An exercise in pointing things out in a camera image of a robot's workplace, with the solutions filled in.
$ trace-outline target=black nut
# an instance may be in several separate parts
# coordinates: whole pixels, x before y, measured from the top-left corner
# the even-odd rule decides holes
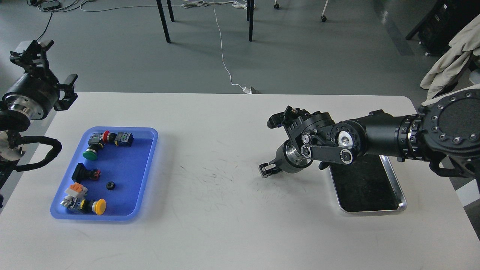
[[[107,183],[106,187],[107,187],[108,190],[112,190],[112,189],[115,188],[115,183],[110,181],[110,182]]]

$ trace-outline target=cloth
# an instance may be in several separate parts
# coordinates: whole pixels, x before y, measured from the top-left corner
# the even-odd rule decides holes
[[[456,81],[473,56],[480,55],[480,15],[458,32],[448,45],[451,48],[433,65],[420,83],[420,87],[428,89],[427,100]]]

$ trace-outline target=screw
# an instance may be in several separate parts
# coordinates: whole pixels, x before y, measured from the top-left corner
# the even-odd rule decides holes
[[[342,155],[342,160],[343,161],[350,161],[350,159],[352,159],[352,156],[350,155],[350,153],[348,153],[348,152],[343,153],[343,155]]]
[[[303,152],[304,156],[309,156],[310,155],[310,150],[306,147],[304,149],[302,149],[302,152]]]

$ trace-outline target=metal tray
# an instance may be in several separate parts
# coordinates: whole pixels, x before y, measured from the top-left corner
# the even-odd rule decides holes
[[[388,157],[369,156],[362,160],[364,157],[351,165],[330,166],[330,175],[340,208],[350,214],[385,214],[405,210],[407,201]],[[377,163],[376,160],[372,162],[376,157],[380,162]]]

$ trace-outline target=cable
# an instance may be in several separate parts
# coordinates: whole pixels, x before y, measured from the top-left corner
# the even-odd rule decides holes
[[[48,23],[47,23],[47,26],[45,27],[45,30],[43,30],[43,33],[35,40],[36,42],[38,42],[47,31],[48,25],[50,25],[50,21],[52,20],[52,16],[53,16],[53,11],[50,13],[50,19],[48,19]]]
[[[228,68],[227,68],[227,65],[225,65],[225,60],[223,58],[223,42],[222,42],[222,31],[220,30],[220,25],[218,24],[218,18],[216,16],[216,11],[215,11],[215,0],[213,0],[213,12],[215,14],[215,21],[216,21],[216,25],[218,27],[218,32],[220,33],[220,50],[222,52],[222,63],[223,63],[223,66],[225,67],[225,70],[228,72],[228,75],[230,76],[230,84],[233,85],[233,86],[240,86],[240,88],[242,88],[243,90],[243,87],[241,85],[238,85],[238,84],[234,84],[232,82],[232,74],[230,73],[230,71],[228,71]]]
[[[195,1],[195,0],[183,0],[184,2],[187,2],[185,4],[182,4],[181,6],[184,8],[193,8],[193,7],[207,7],[207,6],[215,6],[215,5],[225,5],[225,4],[232,4],[234,8],[237,9],[247,9],[247,1],[243,0],[244,3],[240,3],[238,1],[226,1],[226,2],[208,2],[208,1]]]
[[[78,4],[78,2],[80,2],[80,0],[74,0],[70,5],[66,6],[66,7],[62,7],[62,8],[59,8],[59,9],[55,9],[55,10],[50,10],[52,12],[69,12],[69,11],[72,11],[72,10],[76,10],[78,9],[80,6],[76,7],[76,8],[73,8],[73,9],[70,9],[70,10],[67,10],[69,7],[71,6],[74,6],[76,4]],[[38,10],[42,11],[42,12],[49,12],[49,11],[46,11],[46,10],[42,10],[40,8],[40,6],[37,6],[38,7]]]
[[[146,7],[158,7],[157,5],[146,5],[146,6],[129,6],[129,7],[117,7],[105,10],[84,10],[82,7],[89,2],[88,0],[83,1],[80,4],[80,9],[85,12],[101,12],[101,11],[109,11],[109,10],[117,10],[117,9],[128,9],[128,8],[146,8]],[[180,7],[181,5],[172,5],[172,7]]]

